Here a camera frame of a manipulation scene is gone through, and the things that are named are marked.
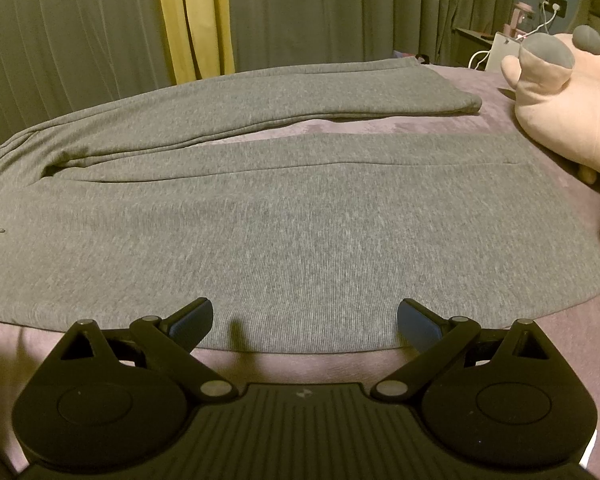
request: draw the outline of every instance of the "black outlet plate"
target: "black outlet plate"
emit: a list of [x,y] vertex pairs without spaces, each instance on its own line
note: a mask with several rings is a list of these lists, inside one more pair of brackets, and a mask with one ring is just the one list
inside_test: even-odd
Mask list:
[[[540,4],[538,5],[538,9],[542,12],[542,0],[540,0]],[[564,18],[567,14],[567,0],[546,0],[549,2],[548,5],[544,6],[544,10],[547,13],[548,17],[554,15],[554,9],[552,7],[553,4],[560,5],[560,10],[556,14],[559,18]]]

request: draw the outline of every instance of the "silver screw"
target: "silver screw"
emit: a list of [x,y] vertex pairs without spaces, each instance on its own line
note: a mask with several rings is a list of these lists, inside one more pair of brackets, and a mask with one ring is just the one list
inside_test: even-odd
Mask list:
[[200,386],[200,391],[209,397],[222,397],[232,390],[227,381],[207,381]]
[[409,387],[402,381],[382,381],[376,384],[376,390],[387,397],[398,397],[405,394]]

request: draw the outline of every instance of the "pink bedsheet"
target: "pink bedsheet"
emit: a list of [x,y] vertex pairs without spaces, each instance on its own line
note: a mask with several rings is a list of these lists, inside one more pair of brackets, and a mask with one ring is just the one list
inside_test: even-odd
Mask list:
[[[245,142],[309,132],[491,132],[497,135],[505,130],[519,129],[512,113],[512,92],[499,74],[478,73],[463,68],[431,68],[449,78],[458,88],[479,94],[483,98],[480,113],[475,116],[394,117],[349,122],[310,120],[213,143]],[[576,167],[573,163],[535,145],[533,149],[541,167],[562,190],[583,225],[600,244],[600,181],[592,189],[574,176]],[[565,310],[536,321],[570,362],[596,401],[599,413],[598,438],[588,469],[600,478],[600,296],[577,306],[564,307]],[[13,403],[61,336],[61,333],[0,323],[0,456],[15,472],[22,471],[27,462],[11,430]],[[243,387],[247,382],[361,382],[365,388],[369,388],[415,355],[410,348],[320,355],[205,349],[196,349],[193,353],[238,387]]]

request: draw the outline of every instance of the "bed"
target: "bed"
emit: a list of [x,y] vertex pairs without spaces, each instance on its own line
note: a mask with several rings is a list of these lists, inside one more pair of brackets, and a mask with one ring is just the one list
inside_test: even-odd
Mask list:
[[[552,181],[557,194],[594,240],[596,250],[600,251],[600,180],[593,188],[586,186],[574,176],[576,165],[547,152],[526,138],[513,115],[513,94],[507,89],[504,78],[499,74],[479,73],[464,68],[428,66],[423,70],[432,70],[456,88],[479,96],[482,101],[479,112],[444,116],[389,116],[364,121],[308,119],[287,126],[210,140],[197,146],[243,142],[256,146],[259,142],[282,137],[320,138],[331,134],[350,136],[354,142],[355,136],[360,134],[368,136],[389,132],[395,136],[454,136],[471,132],[482,136],[481,139],[500,136],[504,132],[515,133],[531,150],[537,167]],[[576,371],[596,402],[599,414],[598,435],[588,469],[600,478],[600,290],[590,294],[586,301],[562,304],[557,310],[559,312],[547,316],[535,316],[536,321]],[[21,472],[27,462],[11,431],[11,409],[27,380],[61,335],[58,331],[0,322],[0,459],[12,473]],[[240,388],[247,382],[360,382],[365,388],[369,388],[416,355],[415,350],[408,345],[367,351],[249,351],[249,348],[245,348],[247,344],[239,343],[242,337],[240,327],[232,333],[232,337],[238,340],[240,351],[198,348],[193,355]]]

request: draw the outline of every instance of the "plush toy tail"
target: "plush toy tail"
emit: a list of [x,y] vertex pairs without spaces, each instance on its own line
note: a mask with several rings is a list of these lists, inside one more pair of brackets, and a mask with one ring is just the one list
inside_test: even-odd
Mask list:
[[516,56],[505,56],[500,62],[500,68],[504,79],[506,79],[509,86],[515,90],[518,86],[518,81],[520,80],[520,74],[522,73],[520,60],[518,60]]

